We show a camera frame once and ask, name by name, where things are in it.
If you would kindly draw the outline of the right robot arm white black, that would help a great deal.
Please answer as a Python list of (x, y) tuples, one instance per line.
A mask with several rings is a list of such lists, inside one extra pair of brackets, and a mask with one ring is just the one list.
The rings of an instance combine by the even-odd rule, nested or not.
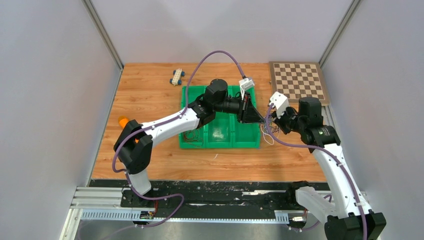
[(303, 184), (285, 195), (286, 204), (307, 209), (323, 224), (328, 240), (377, 240), (386, 218), (372, 209), (358, 188), (335, 128), (324, 124), (320, 100), (302, 97), (294, 109), (284, 94), (275, 92), (269, 99), (266, 122), (273, 122), (284, 134), (300, 135), (300, 147), (308, 149), (320, 165), (333, 200)]

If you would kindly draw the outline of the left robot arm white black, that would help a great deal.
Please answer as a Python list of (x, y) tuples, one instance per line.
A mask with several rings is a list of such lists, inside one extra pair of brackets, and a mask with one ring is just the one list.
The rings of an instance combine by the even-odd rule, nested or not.
[(156, 145), (183, 132), (202, 128), (212, 122), (217, 113), (236, 115), (242, 124), (264, 122), (248, 92), (254, 85), (251, 78), (245, 77), (239, 81), (240, 94), (230, 96), (227, 82), (213, 79), (204, 93), (182, 110), (156, 121), (130, 120), (124, 125), (113, 147), (114, 159), (123, 163), (128, 183), (136, 191), (133, 200), (140, 207), (147, 207), (153, 201), (147, 167)]

